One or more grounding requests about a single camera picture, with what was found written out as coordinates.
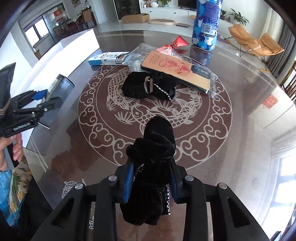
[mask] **barcode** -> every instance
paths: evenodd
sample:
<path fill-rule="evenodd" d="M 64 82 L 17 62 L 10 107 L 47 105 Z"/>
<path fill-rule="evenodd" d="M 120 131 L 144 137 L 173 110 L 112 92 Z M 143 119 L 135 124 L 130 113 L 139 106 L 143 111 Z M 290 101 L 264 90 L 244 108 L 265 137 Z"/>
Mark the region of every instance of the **barcode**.
<path fill-rule="evenodd" d="M 205 24 L 205 31 L 204 31 L 204 33 L 205 34 L 210 34 L 211 31 L 212 31 L 212 26 L 209 25 L 209 24 Z"/>

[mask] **round table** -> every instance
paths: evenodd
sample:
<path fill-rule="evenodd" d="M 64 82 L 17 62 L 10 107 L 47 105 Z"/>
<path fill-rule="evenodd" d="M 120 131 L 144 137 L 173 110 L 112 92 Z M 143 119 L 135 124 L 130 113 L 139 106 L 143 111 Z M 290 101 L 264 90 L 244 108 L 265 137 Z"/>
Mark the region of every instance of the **round table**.
<path fill-rule="evenodd" d="M 153 31 L 97 33 L 102 52 L 131 51 L 142 42 L 161 47 L 176 37 Z M 289 145 L 295 139 L 294 103 L 264 73 L 218 46 L 204 52 L 189 45 L 179 53 L 218 75 L 215 99 L 181 84 L 173 102 L 126 98 L 121 86 L 128 67 L 90 67 L 86 59 L 69 76 L 75 88 L 50 129 L 39 125 L 32 133 L 26 156 L 33 176 L 55 207 L 75 183 L 90 185 L 114 174 L 147 121 L 163 115 L 174 128 L 177 164 L 203 183 L 226 183 L 270 238 L 285 228 L 296 203 Z M 119 238 L 182 240 L 185 209 L 171 201 L 171 215 L 161 217 L 159 225 L 135 227 L 117 208 Z"/>

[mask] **green plant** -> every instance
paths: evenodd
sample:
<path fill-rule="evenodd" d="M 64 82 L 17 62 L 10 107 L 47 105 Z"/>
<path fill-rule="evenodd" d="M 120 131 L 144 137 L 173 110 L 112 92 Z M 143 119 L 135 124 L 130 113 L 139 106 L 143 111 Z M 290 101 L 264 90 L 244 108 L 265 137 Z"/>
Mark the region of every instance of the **green plant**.
<path fill-rule="evenodd" d="M 240 12 L 237 13 L 232 8 L 231 8 L 231 10 L 232 10 L 232 12 L 229 15 L 232 15 L 234 20 L 238 21 L 242 25 L 247 25 L 247 22 L 249 23 L 249 20 L 247 20 L 246 17 L 243 17 Z"/>
<path fill-rule="evenodd" d="M 171 2 L 172 0 L 160 0 L 160 2 L 163 4 L 163 5 L 167 5 L 169 2 Z"/>

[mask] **human hand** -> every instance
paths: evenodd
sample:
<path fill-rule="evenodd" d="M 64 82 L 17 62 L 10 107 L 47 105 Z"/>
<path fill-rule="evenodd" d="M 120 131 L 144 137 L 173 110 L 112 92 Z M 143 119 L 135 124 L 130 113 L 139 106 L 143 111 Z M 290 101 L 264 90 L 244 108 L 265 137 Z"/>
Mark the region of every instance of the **human hand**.
<path fill-rule="evenodd" d="M 13 159 L 15 161 L 20 162 L 23 155 L 22 150 L 22 134 L 19 133 L 17 135 L 11 136 L 9 138 L 0 137 L 0 171 L 7 170 L 7 162 L 4 158 L 4 148 L 10 145 L 14 140 L 16 140 L 16 144 L 13 146 Z"/>

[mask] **black pants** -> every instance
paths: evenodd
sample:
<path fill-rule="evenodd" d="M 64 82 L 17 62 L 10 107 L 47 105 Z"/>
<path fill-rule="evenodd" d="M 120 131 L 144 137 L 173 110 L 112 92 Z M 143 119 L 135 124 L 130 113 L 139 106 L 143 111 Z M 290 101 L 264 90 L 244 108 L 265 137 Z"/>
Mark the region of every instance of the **black pants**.
<path fill-rule="evenodd" d="M 52 207 L 46 201 L 34 178 L 31 179 L 29 190 L 24 197 L 20 210 L 19 225 L 11 228 L 0 212 L 1 240 L 31 240 L 37 229 L 51 213 Z"/>

